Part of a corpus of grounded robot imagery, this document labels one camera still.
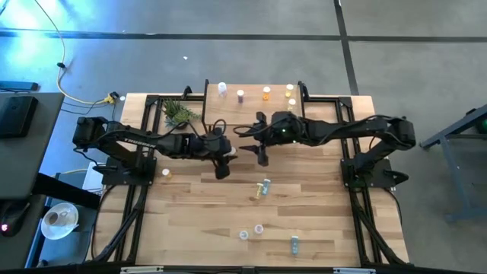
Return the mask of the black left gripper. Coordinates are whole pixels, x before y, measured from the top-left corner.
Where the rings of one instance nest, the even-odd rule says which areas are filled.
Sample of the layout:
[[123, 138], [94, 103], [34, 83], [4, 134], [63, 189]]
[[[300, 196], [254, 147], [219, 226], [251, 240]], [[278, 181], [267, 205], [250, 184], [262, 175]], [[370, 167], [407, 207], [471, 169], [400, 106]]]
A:
[[208, 156], [215, 165], [215, 177], [222, 180], [230, 175], [230, 168], [228, 166], [229, 159], [236, 159], [236, 155], [228, 155], [234, 145], [229, 142], [224, 136], [222, 128], [214, 127], [203, 138], [205, 149], [208, 151]]

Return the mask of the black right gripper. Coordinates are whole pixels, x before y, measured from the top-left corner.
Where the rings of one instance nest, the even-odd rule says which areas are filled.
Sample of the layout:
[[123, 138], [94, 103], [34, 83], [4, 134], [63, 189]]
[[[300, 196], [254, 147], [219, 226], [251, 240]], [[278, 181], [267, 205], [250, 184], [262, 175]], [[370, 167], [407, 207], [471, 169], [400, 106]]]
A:
[[257, 112], [256, 118], [258, 123], [255, 124], [255, 140], [259, 142], [259, 145], [240, 146], [240, 149], [255, 151], [257, 162], [263, 167], [269, 165], [269, 158], [266, 154], [267, 147], [299, 142], [304, 134], [304, 126], [300, 118], [291, 112], [273, 113], [270, 124], [266, 122], [266, 115], [263, 112]]

